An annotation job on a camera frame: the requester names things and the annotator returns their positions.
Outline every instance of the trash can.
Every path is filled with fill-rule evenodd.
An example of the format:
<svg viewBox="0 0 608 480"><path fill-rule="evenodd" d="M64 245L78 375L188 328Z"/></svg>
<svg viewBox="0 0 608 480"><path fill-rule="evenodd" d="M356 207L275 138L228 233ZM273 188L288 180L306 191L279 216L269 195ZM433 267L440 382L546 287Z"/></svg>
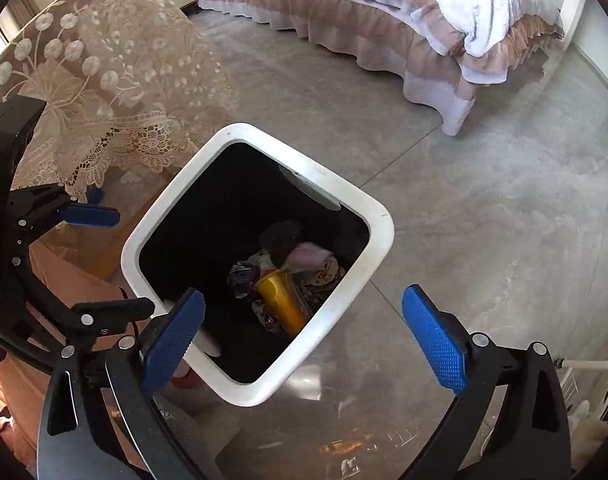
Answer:
<svg viewBox="0 0 608 480"><path fill-rule="evenodd" d="M279 338L232 294L231 266L260 248L275 222L337 258L345 275L294 338ZM226 126L177 174L128 238L124 276L155 315L193 286L205 297L203 330L219 352L193 341L185 359L238 406L268 399L313 351L373 275L393 242L382 204L314 160L249 124Z"/></svg>

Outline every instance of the trash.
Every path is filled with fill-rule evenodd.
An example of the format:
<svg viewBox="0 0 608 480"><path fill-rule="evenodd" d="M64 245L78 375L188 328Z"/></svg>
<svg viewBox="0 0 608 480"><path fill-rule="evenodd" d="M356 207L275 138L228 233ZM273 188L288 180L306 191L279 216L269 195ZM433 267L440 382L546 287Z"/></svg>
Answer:
<svg viewBox="0 0 608 480"><path fill-rule="evenodd" d="M279 336L295 337L345 274L331 251L300 241L301 231L292 220L274 223L259 237L262 249L228 272L234 296Z"/></svg>

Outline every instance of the blue gripper pad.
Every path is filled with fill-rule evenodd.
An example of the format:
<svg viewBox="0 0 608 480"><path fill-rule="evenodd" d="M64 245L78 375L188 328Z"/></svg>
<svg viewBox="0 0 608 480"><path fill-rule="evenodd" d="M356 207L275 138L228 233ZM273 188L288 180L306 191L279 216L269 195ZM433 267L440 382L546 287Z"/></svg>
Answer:
<svg viewBox="0 0 608 480"><path fill-rule="evenodd" d="M411 285L402 297L402 315L431 365L439 384L460 395L466 387L465 355L439 319L439 310L419 285Z"/></svg>
<svg viewBox="0 0 608 480"><path fill-rule="evenodd" d="M150 397L171 380L181 358L204 322L206 303L198 290L184 294L175 304L165 326L144 355L142 391Z"/></svg>

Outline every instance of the yellow cup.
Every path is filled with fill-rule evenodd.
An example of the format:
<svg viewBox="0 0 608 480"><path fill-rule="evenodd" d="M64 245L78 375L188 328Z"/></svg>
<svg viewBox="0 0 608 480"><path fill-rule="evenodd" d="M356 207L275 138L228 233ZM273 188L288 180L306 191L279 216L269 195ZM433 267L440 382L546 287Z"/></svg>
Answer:
<svg viewBox="0 0 608 480"><path fill-rule="evenodd" d="M305 327L308 316L299 306L295 285L283 270L275 270L255 283L271 316L276 317L284 330L295 337Z"/></svg>

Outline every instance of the brown ruffle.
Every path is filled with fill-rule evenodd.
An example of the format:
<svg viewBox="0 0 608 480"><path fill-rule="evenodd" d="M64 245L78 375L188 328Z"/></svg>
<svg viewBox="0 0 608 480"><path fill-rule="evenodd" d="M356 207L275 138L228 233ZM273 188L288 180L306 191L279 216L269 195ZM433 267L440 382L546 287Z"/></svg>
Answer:
<svg viewBox="0 0 608 480"><path fill-rule="evenodd" d="M460 63L484 73L501 73L509 67L514 68L533 51L536 45L542 44L553 36L561 38L563 31L557 25L548 25L539 16L525 14L509 28L506 37L495 44L484 56L474 57L466 52L465 34L456 30L439 9L436 0L400 0L415 9L421 9L424 23L433 36Z"/></svg>
<svg viewBox="0 0 608 480"><path fill-rule="evenodd" d="M471 100L478 85L469 83L451 56L441 56L425 37L412 27L396 20L376 7L350 0L209 0L245 4L264 10L303 18L309 22L325 23L359 36L379 46L389 48L405 60L405 69L412 75L444 81L455 88L455 94Z"/></svg>

